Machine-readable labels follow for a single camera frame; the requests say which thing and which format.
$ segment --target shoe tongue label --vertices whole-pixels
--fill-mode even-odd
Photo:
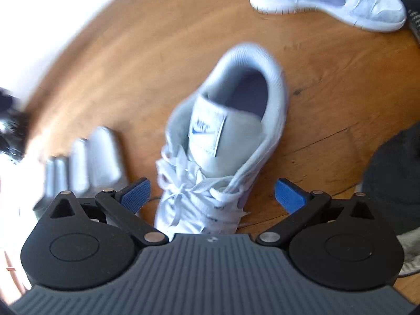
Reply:
[[[216,156],[226,112],[199,96],[191,115],[190,143],[211,156]]]

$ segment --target black circular housing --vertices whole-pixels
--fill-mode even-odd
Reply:
[[[388,228],[352,217],[302,230],[291,240],[289,254],[311,280],[347,291],[393,283],[404,260],[402,247]]]
[[[20,259],[29,280],[56,290],[112,281],[133,262],[136,248],[123,230],[90,220],[74,195],[57,197],[26,240]]]

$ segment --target triangular cutout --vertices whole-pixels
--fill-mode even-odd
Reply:
[[[55,207],[51,218],[64,218],[74,216],[73,208],[67,199],[61,199],[58,205]]]
[[[354,207],[353,212],[351,213],[351,216],[354,218],[362,218],[362,219],[370,219],[370,220],[374,219],[368,205],[366,205],[364,202],[356,203],[356,206]]]

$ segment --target shoe sole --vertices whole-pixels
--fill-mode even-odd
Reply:
[[[299,12],[322,11],[333,18],[350,26],[358,27],[373,32],[392,32],[400,29],[405,20],[398,23],[385,23],[352,17],[340,12],[340,9],[328,6],[322,2],[293,0],[249,0],[251,6],[261,14],[296,14]]]

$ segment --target shoe insole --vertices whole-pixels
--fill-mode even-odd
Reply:
[[[267,82],[261,72],[247,73],[228,97],[225,106],[262,118],[268,101]]]

